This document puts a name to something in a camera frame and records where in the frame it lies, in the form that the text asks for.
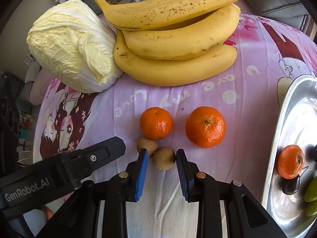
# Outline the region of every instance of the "silver rivet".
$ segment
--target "silver rivet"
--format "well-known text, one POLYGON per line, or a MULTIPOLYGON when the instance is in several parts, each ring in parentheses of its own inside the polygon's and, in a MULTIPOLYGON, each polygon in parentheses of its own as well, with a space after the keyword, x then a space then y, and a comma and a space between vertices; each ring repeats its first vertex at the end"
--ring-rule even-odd
POLYGON ((127 173, 127 172, 121 172, 120 174, 119 174, 119 177, 120 178, 127 178, 129 176, 129 174, 127 173))
POLYGON ((238 180, 233 180, 233 185, 236 187, 240 187, 242 185, 242 182, 240 182, 238 180))
POLYGON ((204 178, 206 177, 206 174, 203 173, 203 172, 199 172, 199 173, 196 174, 196 176, 197 176, 198 178, 200 178, 200 179, 204 179, 204 178))
POLYGON ((96 161, 97 161, 97 156, 94 155, 94 154, 90 155, 90 160, 91 160, 92 162, 96 162, 96 161))

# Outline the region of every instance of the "pink cushion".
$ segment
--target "pink cushion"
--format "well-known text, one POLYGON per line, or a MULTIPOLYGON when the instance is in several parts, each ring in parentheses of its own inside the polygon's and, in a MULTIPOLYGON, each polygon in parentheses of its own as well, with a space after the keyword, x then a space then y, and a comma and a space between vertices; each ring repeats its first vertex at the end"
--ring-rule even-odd
POLYGON ((30 92, 30 102, 33 105, 42 103, 52 78, 53 75, 48 70, 44 68, 40 70, 30 92))

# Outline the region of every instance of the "wall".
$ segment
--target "wall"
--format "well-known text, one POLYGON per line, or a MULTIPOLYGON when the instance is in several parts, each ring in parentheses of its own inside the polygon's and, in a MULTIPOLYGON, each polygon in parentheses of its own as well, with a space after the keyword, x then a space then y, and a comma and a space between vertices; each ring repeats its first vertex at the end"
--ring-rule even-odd
POLYGON ((25 79, 28 66, 24 60, 30 53, 26 36, 33 22, 53 5, 55 3, 52 0, 23 0, 19 4, 0 34, 1 71, 25 79))

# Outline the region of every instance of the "cartoon eye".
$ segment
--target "cartoon eye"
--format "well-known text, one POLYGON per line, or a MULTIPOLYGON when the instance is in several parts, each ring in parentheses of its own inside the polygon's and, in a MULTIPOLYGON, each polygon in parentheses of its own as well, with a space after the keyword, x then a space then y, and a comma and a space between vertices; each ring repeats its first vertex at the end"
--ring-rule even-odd
POLYGON ((73 130, 73 127, 69 124, 67 125, 67 133, 71 133, 73 130))

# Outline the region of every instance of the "blue gripper pad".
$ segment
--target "blue gripper pad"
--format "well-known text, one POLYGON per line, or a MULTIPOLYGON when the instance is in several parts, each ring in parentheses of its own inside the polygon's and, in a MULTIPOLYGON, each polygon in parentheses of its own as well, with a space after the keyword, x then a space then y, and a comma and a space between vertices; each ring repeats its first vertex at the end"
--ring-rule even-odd
POLYGON ((138 174, 137 181, 136 181, 136 192, 135 192, 135 198, 136 198, 137 201, 139 201, 140 197, 142 196, 143 187, 144 187, 144 181, 145 181, 145 175, 146 175, 146 170, 147 170, 147 164, 148 164, 148 161, 149 161, 149 157, 148 157, 148 153, 147 153, 146 149, 144 150, 144 154, 143 155, 142 155, 142 151, 141 151, 139 157, 141 157, 141 156, 143 156, 143 159, 142 159, 142 162, 141 162, 139 174, 138 174))
POLYGON ((179 173, 179 178, 180 178, 180 187, 182 188, 182 193, 183 193, 183 196, 185 197, 185 200, 188 201, 189 199, 188 179, 186 177, 183 162, 180 157, 180 153, 178 151, 176 153, 176 165, 177 165, 177 171, 179 173))

